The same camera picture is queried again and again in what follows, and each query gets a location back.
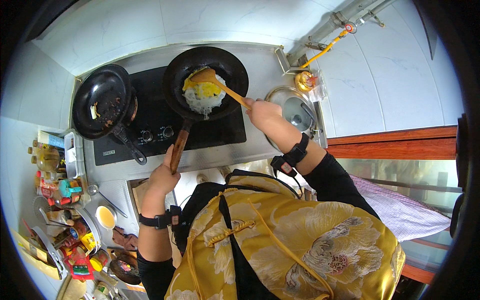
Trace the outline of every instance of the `black sleeve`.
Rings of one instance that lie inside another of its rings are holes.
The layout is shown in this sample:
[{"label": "black sleeve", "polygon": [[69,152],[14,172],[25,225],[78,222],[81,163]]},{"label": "black sleeve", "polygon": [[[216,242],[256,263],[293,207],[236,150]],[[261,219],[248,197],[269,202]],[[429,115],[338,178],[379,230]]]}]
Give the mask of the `black sleeve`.
[{"label": "black sleeve", "polygon": [[380,219],[373,208],[357,191],[348,173],[330,153],[327,152],[315,169],[303,177],[317,191],[318,201],[336,201],[351,204]]},{"label": "black sleeve", "polygon": [[150,262],[137,250],[137,263],[140,279],[149,299],[163,299],[173,278],[173,259],[164,262]]}]

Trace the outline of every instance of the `black wristband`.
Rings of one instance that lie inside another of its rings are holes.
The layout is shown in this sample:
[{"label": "black wristband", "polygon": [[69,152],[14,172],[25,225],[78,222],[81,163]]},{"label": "black wristband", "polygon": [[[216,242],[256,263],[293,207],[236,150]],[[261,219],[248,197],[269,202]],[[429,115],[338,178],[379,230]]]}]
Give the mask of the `black wristband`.
[{"label": "black wristband", "polygon": [[179,206],[170,205],[170,210],[166,210],[163,215],[156,215],[154,218],[147,218],[138,215],[138,222],[142,223],[145,226],[155,227],[155,229],[165,229],[168,225],[174,226],[178,225],[179,217],[181,215],[181,208]]},{"label": "black wristband", "polygon": [[295,167],[307,155],[308,135],[302,133],[300,143],[295,144],[292,150],[283,155],[283,158],[289,165]]}]

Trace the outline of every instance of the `yellow gas hose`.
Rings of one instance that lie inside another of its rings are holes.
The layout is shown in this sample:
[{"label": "yellow gas hose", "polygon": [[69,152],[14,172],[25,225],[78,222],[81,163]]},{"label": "yellow gas hose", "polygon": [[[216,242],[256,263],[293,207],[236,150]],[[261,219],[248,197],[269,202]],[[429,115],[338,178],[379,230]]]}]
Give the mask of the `yellow gas hose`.
[{"label": "yellow gas hose", "polygon": [[328,44],[328,46],[325,49],[323,49],[322,52],[320,52],[317,55],[315,55],[314,57],[312,57],[308,62],[306,62],[304,65],[302,65],[301,68],[306,68],[309,64],[312,63],[312,61],[314,61],[317,58],[319,58],[320,56],[324,55],[333,46],[334,43],[338,42],[347,33],[348,33],[347,30],[342,31],[336,38],[334,38],[334,40],[330,44]]}]

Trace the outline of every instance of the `wooden wok handle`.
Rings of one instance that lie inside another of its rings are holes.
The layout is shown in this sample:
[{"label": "wooden wok handle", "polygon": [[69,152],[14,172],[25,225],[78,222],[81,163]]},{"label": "wooden wok handle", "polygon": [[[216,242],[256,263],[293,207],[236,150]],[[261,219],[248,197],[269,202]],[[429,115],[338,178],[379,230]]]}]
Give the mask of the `wooden wok handle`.
[{"label": "wooden wok handle", "polygon": [[183,153],[183,149],[185,148],[185,143],[187,143],[189,134],[190,132],[185,129],[180,130],[177,140],[175,141],[175,145],[173,145],[172,160],[170,161],[170,170],[172,171],[172,175],[177,173],[181,154]]},{"label": "wooden wok handle", "polygon": [[228,87],[226,87],[225,85],[221,84],[220,81],[218,81],[217,79],[215,79],[215,82],[214,82],[216,85],[218,85],[219,88],[221,88],[222,90],[225,91],[225,93],[227,93],[228,95],[230,95],[233,99],[235,99],[238,103],[242,104],[246,109],[252,109],[250,107],[250,105],[246,104],[245,102],[243,102],[243,97],[240,96],[239,94],[235,93],[234,91],[232,91],[231,89],[229,89]]}]

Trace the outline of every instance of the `person's left hand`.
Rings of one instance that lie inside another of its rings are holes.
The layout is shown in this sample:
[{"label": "person's left hand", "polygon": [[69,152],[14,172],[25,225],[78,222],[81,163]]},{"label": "person's left hand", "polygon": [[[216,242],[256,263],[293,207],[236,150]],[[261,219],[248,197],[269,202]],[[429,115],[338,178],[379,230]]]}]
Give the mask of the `person's left hand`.
[{"label": "person's left hand", "polygon": [[167,195],[179,182],[180,173],[175,173],[172,175],[170,170],[172,153],[173,145],[168,148],[167,154],[165,154],[165,158],[163,159],[163,163],[158,166],[150,175],[150,179],[148,180],[149,191]]}]

